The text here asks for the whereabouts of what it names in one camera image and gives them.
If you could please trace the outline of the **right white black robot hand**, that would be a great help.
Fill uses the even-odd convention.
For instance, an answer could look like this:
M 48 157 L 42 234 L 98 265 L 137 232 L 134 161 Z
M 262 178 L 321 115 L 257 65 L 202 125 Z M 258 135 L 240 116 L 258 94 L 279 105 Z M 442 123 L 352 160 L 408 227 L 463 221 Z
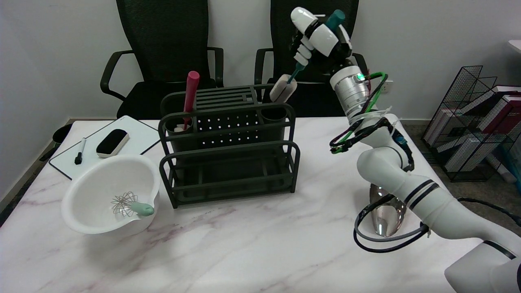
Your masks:
M 336 9 L 322 22 L 307 9 L 296 7 L 290 18 L 298 31 L 294 55 L 296 68 L 292 77 L 309 64 L 325 75 L 344 65 L 352 52 L 352 45 L 342 25 L 346 19 L 343 11 Z

